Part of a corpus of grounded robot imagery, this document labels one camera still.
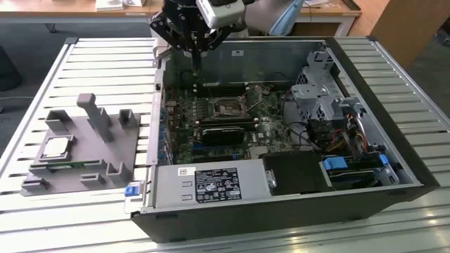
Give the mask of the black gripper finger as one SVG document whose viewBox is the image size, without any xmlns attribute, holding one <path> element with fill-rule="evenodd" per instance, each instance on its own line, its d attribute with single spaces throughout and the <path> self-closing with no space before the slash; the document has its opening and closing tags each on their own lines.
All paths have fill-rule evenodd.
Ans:
<svg viewBox="0 0 450 253">
<path fill-rule="evenodd" d="M 198 74 L 202 71 L 202 54 L 207 53 L 209 50 L 214 50 L 235 30 L 235 23 L 218 28 L 210 34 L 207 34 L 209 29 L 206 25 L 198 28 Z"/>
<path fill-rule="evenodd" d="M 177 50 L 183 50 L 191 57 L 193 72 L 198 76 L 198 50 L 193 33 L 181 32 L 163 12 L 154 15 L 150 27 Z"/>
</svg>

